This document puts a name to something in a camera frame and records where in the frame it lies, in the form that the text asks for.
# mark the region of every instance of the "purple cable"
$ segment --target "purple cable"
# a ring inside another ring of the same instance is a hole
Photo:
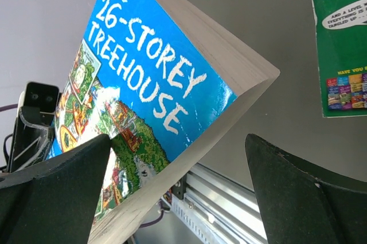
[[[4,105],[3,107],[0,107],[0,112],[8,111],[9,109],[14,109],[17,107],[18,107],[18,104]]]
[[[147,222],[147,223],[141,224],[141,225],[140,225],[140,227],[139,227],[139,229],[141,229],[141,228],[146,228],[146,227],[150,227],[150,226],[152,226],[152,225],[157,224],[159,221],[161,221],[161,220],[162,220],[163,215],[165,214],[165,211],[163,210],[162,201],[159,201],[159,206],[160,206],[160,208],[161,208],[161,215],[160,215],[156,220],[153,220],[153,221],[151,221],[151,222]]]

